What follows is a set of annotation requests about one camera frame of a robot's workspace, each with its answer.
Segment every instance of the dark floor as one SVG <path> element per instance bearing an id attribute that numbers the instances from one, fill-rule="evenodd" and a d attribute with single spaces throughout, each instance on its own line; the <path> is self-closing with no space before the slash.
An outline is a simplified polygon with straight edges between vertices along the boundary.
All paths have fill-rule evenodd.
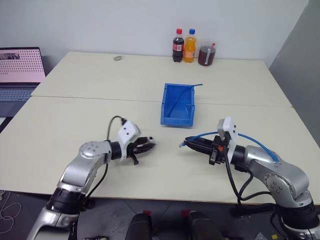
<path id="1" fill-rule="evenodd" d="M 3 195 L 0 209 L 9 192 Z M 15 218 L 13 228 L 0 234 L 0 240 L 25 240 L 46 200 L 34 195 L 11 193 L 6 206 L 19 202 L 21 213 Z M 151 211 L 155 240 L 185 240 L 182 230 L 182 210 L 200 211 L 216 223 L 225 237 L 243 237 L 254 240 L 261 232 L 268 240 L 277 232 L 270 224 L 271 213 L 260 213 L 239 218 L 230 215 L 231 204 L 188 201 L 142 200 L 142 199 L 96 199 L 95 207 L 82 212 L 78 221 L 78 239 L 107 236 L 110 240 L 125 239 L 132 217 L 142 211 Z M 1 214 L 15 215 L 17 205 Z M 10 227 L 11 222 L 0 219 L 0 232 Z"/>

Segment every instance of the robotic arm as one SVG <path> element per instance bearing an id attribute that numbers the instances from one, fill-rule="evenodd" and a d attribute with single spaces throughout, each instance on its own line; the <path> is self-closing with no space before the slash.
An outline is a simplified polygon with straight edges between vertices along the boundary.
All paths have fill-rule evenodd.
<path id="1" fill-rule="evenodd" d="M 187 137 L 183 144 L 208 154 L 211 165 L 232 164 L 238 171 L 251 172 L 270 191 L 282 229 L 294 239 L 319 240 L 320 221 L 307 175 L 275 152 L 276 160 L 262 147 L 237 145 L 238 133 L 231 117 L 220 120 L 217 131 L 219 136 L 213 141 Z"/>
<path id="2" fill-rule="evenodd" d="M 140 130 L 126 121 L 118 132 L 116 142 L 89 141 L 83 144 L 76 158 L 66 167 L 57 188 L 44 207 L 27 240 L 77 239 L 77 221 L 87 200 L 86 194 L 96 177 L 97 170 L 111 160 L 132 157 L 146 152 L 155 144 L 152 137 L 139 137 Z"/>

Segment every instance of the blue plastic bin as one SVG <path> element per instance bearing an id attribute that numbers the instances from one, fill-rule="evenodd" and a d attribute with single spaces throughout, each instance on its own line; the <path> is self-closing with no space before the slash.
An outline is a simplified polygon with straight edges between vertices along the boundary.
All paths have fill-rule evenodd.
<path id="1" fill-rule="evenodd" d="M 161 106 L 161 124 L 192 127 L 194 115 L 194 86 L 166 83 Z"/>

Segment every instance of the laptop keyboard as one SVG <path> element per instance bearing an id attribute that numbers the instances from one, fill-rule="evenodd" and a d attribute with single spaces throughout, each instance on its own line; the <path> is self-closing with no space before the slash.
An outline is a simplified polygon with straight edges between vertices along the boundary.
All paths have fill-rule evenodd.
<path id="1" fill-rule="evenodd" d="M 0 101 L 27 101 L 31 97 L 33 88 L 6 89 L 0 88 Z"/>

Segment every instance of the white table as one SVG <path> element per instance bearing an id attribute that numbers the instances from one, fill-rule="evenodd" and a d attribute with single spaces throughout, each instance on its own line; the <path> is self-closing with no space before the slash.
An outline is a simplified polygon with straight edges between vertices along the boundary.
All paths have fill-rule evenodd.
<path id="1" fill-rule="evenodd" d="M 0 189 L 51 194 L 80 145 L 104 140 L 110 118 L 121 115 L 157 145 L 138 157 L 138 165 L 129 159 L 112 161 L 94 196 L 236 202 L 224 164 L 211 166 L 208 156 L 178 147 L 184 137 L 214 131 L 219 119 L 232 116 L 240 133 L 302 168 L 314 203 L 320 204 L 320 150 L 293 108 L 197 104 L 193 128 L 163 127 L 160 114 L 159 102 L 33 96 L 0 134 Z M 112 125 L 111 140 L 119 127 L 118 122 Z M 250 142 L 240 138 L 238 143 Z M 237 171 L 233 176 L 238 188 L 248 177 Z M 254 179 L 244 195 L 265 189 Z M 270 201 L 259 196 L 248 202 Z"/>
<path id="2" fill-rule="evenodd" d="M 172 57 L 69 52 L 33 96 L 161 102 L 165 83 L 203 84 L 196 104 L 291 107 L 260 60 L 215 59 L 212 66 Z"/>

